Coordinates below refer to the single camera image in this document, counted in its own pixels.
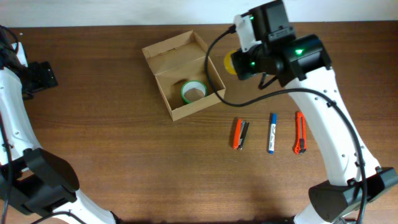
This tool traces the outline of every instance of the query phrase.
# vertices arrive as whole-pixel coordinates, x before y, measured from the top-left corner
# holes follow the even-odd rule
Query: yellow tape roll
[[[235,71],[234,65],[232,63],[232,58],[231,58],[231,55],[235,52],[236,52],[236,50],[232,50],[232,51],[228,52],[228,54],[226,54],[224,57],[225,69],[227,70],[228,73],[230,73],[232,75],[236,75],[236,71]]]

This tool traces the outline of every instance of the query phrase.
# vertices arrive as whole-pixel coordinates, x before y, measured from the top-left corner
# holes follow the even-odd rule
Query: orange utility knife
[[[297,142],[294,153],[303,154],[307,150],[307,138],[305,137],[305,118],[303,113],[296,112]]]
[[[234,143],[232,146],[233,149],[242,150],[244,139],[246,138],[246,134],[248,133],[249,124],[249,122],[238,119],[235,128]]]

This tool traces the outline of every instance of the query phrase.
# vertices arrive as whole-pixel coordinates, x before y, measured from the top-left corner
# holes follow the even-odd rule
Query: green led light
[[[300,54],[303,53],[303,51],[304,51],[303,49],[297,49],[297,50],[296,50],[296,54],[297,54],[297,55],[300,55]]]

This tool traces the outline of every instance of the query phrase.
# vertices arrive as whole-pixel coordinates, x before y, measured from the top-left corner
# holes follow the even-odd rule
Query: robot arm
[[[22,92],[32,93],[39,89],[54,86],[55,77],[48,63],[33,63],[35,69],[29,70],[24,49],[19,43],[17,54],[7,49],[5,35],[0,42],[0,115],[3,121],[6,139],[10,145],[12,161],[7,159],[3,145],[0,152],[1,175],[0,196],[4,200],[7,194],[9,166],[13,169],[13,181],[9,204],[21,213],[37,213],[42,217],[57,215],[67,223],[81,223],[72,218],[74,214],[84,223],[117,224],[119,218],[92,202],[81,190],[75,171],[70,164],[43,150],[30,125]],[[22,80],[29,80],[29,86],[23,86]],[[19,180],[22,173],[30,169],[33,174]]]
[[[333,223],[359,209],[363,200],[372,202],[398,183],[395,170],[381,168],[359,137],[341,99],[331,60],[322,42],[315,35],[296,38],[281,0],[237,15],[234,26],[226,33],[234,31],[239,35],[241,48],[231,54],[231,60],[225,60],[231,62],[226,67],[233,68],[240,80],[257,73],[274,74],[282,87],[291,90],[289,95],[305,115],[323,156],[328,180],[309,190],[311,204],[294,218],[295,224]],[[303,90],[315,90],[332,102]],[[349,130],[332,104],[341,110],[353,130]],[[353,135],[358,137],[359,146],[354,144]],[[363,163],[359,152],[362,152]],[[368,191],[362,191],[365,185]]]

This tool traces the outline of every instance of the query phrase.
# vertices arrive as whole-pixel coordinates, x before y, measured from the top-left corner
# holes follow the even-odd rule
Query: white wall
[[[0,0],[9,27],[224,24],[270,0]],[[398,0],[285,0],[292,22],[398,20]]]

